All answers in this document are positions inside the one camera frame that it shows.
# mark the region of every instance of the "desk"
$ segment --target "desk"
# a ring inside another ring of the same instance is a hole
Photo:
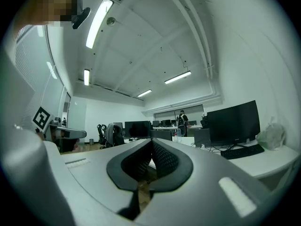
[[[193,137],[182,137],[181,144],[190,146],[192,150],[207,150],[204,148],[196,148],[195,145],[191,146],[194,143]],[[256,141],[249,143],[248,145],[255,145]],[[264,149],[263,153],[259,153],[253,156],[247,156],[237,159],[229,160],[234,165],[241,168],[243,171],[255,178],[265,178],[267,176],[273,175],[277,172],[280,172],[286,168],[289,168],[292,163],[297,160],[299,153],[293,149],[283,146],[277,151],[270,151]],[[150,162],[150,166],[156,168],[153,160]]]
[[[198,129],[203,128],[201,125],[195,125],[195,126],[187,126],[187,129]],[[171,127],[154,127],[154,130],[173,130],[178,129],[176,126]]]

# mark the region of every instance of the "black keyboard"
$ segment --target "black keyboard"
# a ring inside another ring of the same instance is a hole
[[[231,160],[231,159],[236,159],[236,158],[241,158],[246,156],[252,156],[263,152],[264,149],[259,144],[257,144],[257,145],[244,147],[241,149],[222,151],[221,156],[223,156],[228,160]]]

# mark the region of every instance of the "ceiling beam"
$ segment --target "ceiling beam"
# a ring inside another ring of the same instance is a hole
[[[175,38],[179,37],[183,33],[188,31],[187,26],[181,25],[180,27],[176,28],[174,31],[172,31],[168,36],[160,39],[158,42],[153,43],[151,46],[149,46],[146,50],[144,55],[140,57],[135,64],[133,64],[132,68],[127,71],[127,73],[122,77],[122,79],[119,81],[119,83],[114,88],[115,90],[118,90],[118,88],[145,62],[147,62],[154,54],[158,52],[158,48],[162,47],[165,44],[170,43]]]
[[[206,69],[206,74],[207,77],[209,77],[209,71],[208,71],[208,64],[207,64],[207,59],[206,59],[206,55],[205,55],[205,51],[201,42],[201,39],[198,35],[197,29],[195,27],[195,25],[193,24],[192,19],[190,18],[188,12],[186,11],[186,8],[183,6],[183,4],[180,2],[180,0],[172,0],[174,2],[174,4],[178,7],[178,9],[180,10],[180,12],[182,13],[182,15],[184,16],[184,18],[186,19],[192,34],[197,42],[198,45],[198,49],[202,55],[202,59],[203,59],[203,63],[204,63],[204,67]]]
[[[208,44],[206,32],[204,30],[202,21],[199,18],[199,15],[198,15],[195,7],[193,6],[191,0],[184,0],[184,1],[187,3],[188,7],[190,8],[190,10],[192,12],[192,15],[194,16],[195,20],[197,21],[198,28],[199,28],[199,30],[201,32],[201,35],[202,35],[202,38],[204,40],[204,44],[205,44],[205,48],[206,48],[206,54],[207,54],[207,59],[208,59],[209,66],[210,66],[210,76],[211,76],[211,79],[212,79],[212,77],[213,77],[212,62],[211,62],[211,55],[210,55],[210,49],[209,49],[209,44]]]

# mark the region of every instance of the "ceiling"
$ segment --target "ceiling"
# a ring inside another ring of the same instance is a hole
[[[67,47],[77,46],[77,64],[72,66],[77,67],[79,80],[89,69],[92,86],[137,97],[149,89],[152,94],[166,90],[164,81],[187,70],[192,73],[190,81],[206,77],[196,39],[172,0],[114,0],[93,49],[87,48],[87,35],[101,2],[83,0],[91,14],[76,32],[77,45],[65,41]],[[114,26],[106,24],[109,17],[117,20]]]

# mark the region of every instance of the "black monitor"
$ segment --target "black monitor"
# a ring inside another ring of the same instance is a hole
[[[164,120],[164,121],[162,121],[162,123],[163,123],[163,126],[166,126],[166,127],[171,126],[171,121],[170,120]]]
[[[189,125],[196,126],[197,125],[197,121],[189,121]]]
[[[126,137],[149,138],[150,126],[149,121],[126,121]]]
[[[254,140],[260,132],[259,116],[255,101],[219,111],[208,112],[208,125],[212,143],[226,145]]]
[[[114,124],[118,125],[121,129],[123,129],[122,122],[114,122]]]
[[[153,127],[158,127],[159,124],[160,124],[159,121],[153,121],[153,122],[152,122]]]
[[[150,131],[151,138],[161,138],[168,141],[172,141],[173,137],[170,130],[151,130]]]

